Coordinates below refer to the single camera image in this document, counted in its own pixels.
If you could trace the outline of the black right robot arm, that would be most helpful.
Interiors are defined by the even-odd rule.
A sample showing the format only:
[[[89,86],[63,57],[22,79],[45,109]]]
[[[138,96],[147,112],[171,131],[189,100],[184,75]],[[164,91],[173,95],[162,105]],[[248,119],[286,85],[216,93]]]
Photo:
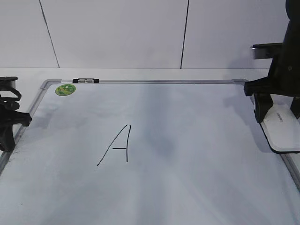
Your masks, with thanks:
[[[245,95],[255,98],[258,123],[273,106],[272,94],[293,97],[290,110],[300,117],[300,2],[287,0],[285,10],[289,23],[283,42],[252,46],[253,59],[272,59],[266,77],[244,84]]]

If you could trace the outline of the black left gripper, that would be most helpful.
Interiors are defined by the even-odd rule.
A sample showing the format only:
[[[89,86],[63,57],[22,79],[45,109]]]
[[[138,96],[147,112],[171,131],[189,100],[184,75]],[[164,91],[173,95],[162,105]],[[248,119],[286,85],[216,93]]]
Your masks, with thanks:
[[[27,112],[19,112],[18,103],[4,103],[0,105],[0,150],[11,152],[15,148],[13,125],[28,127],[32,121]]]

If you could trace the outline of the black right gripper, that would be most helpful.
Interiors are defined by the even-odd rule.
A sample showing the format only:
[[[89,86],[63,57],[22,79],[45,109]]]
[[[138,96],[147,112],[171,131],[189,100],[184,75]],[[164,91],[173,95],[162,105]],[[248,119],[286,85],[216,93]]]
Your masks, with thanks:
[[[254,94],[258,123],[263,122],[273,106],[270,94],[293,97],[290,110],[296,119],[300,118],[300,45],[282,44],[281,53],[272,58],[268,75],[244,84],[245,95]]]

